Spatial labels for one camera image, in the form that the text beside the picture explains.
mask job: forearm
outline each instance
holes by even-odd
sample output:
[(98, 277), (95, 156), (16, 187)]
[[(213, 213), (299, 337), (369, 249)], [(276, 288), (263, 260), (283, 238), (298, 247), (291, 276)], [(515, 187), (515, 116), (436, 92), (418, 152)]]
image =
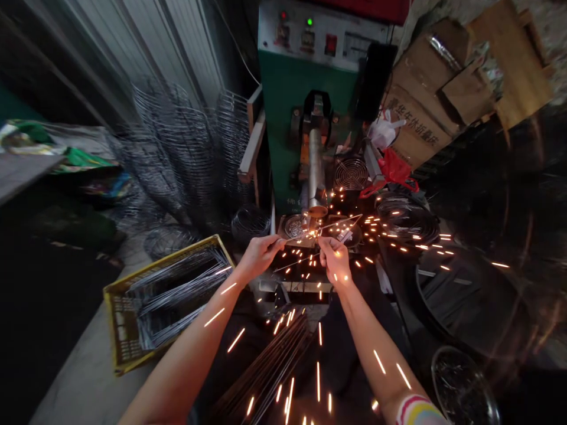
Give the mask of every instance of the forearm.
[[(395, 423), (399, 403), (404, 397), (412, 393), (424, 397), (427, 395), (396, 344), (368, 307), (358, 288), (355, 285), (349, 285), (337, 288), (337, 292), (372, 391), (386, 421)], [(408, 388), (396, 364), (401, 367), (411, 389)]]
[(120, 424), (185, 424), (246, 283), (240, 280), (237, 270), (224, 281), (155, 367)]

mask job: cooling fan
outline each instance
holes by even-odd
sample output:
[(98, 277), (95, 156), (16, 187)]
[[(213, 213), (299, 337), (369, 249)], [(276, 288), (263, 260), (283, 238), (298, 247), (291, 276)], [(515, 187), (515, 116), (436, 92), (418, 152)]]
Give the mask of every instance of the cooling fan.
[(335, 163), (335, 187), (362, 190), (366, 187), (367, 180), (368, 169), (361, 159), (339, 159)]

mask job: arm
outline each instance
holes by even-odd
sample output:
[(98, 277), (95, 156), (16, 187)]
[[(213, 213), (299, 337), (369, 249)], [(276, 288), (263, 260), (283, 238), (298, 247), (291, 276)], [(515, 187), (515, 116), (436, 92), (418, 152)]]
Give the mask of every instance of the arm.
[[(413, 394), (428, 398), (427, 394), (396, 344), (354, 285), (348, 265), (347, 248), (333, 238), (319, 238), (319, 245), (321, 246), (321, 264), (327, 267), (327, 277), (341, 300), (360, 363), (372, 392), (380, 404), (386, 423), (396, 424), (400, 405), (404, 399)], [(411, 388), (403, 379), (397, 365), (402, 369)], [(440, 413), (439, 420), (439, 423), (445, 423)]]
[[(284, 245), (285, 241), (277, 235), (254, 238), (250, 242), (234, 272), (155, 367), (130, 403), (120, 425), (185, 424), (240, 291), (268, 268)], [(222, 313), (205, 326), (221, 310)]]

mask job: yellow plastic crate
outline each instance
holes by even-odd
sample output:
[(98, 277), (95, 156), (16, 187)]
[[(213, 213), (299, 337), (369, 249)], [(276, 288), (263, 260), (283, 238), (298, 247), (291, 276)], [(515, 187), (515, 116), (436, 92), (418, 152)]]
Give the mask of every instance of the yellow plastic crate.
[(234, 268), (234, 262), (224, 247), (218, 234), (203, 239), (187, 248), (183, 248), (172, 255), (162, 258), (155, 263), (138, 270), (129, 276), (123, 277), (103, 289), (108, 320), (110, 323), (110, 339), (112, 343), (112, 357), (114, 362), (114, 374), (122, 376), (141, 365), (147, 363), (155, 356), (163, 354), (169, 348), (166, 344), (154, 351), (142, 351), (138, 341), (138, 325), (136, 323), (136, 312), (132, 306), (132, 301), (126, 295), (130, 286), (158, 270), (173, 264), (189, 254), (200, 251), (208, 246), (219, 246), (230, 265)]

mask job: corrugated metal wall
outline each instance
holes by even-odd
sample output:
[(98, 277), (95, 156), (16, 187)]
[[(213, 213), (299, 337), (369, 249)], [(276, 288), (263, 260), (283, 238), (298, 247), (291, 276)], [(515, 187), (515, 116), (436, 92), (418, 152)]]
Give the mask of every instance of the corrugated metal wall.
[[(195, 107), (214, 106), (224, 88), (239, 91), (234, 46), (208, 0), (25, 1), (124, 122), (133, 116), (130, 81), (140, 76), (179, 84)], [(79, 45), (73, 31), (91, 48)]]

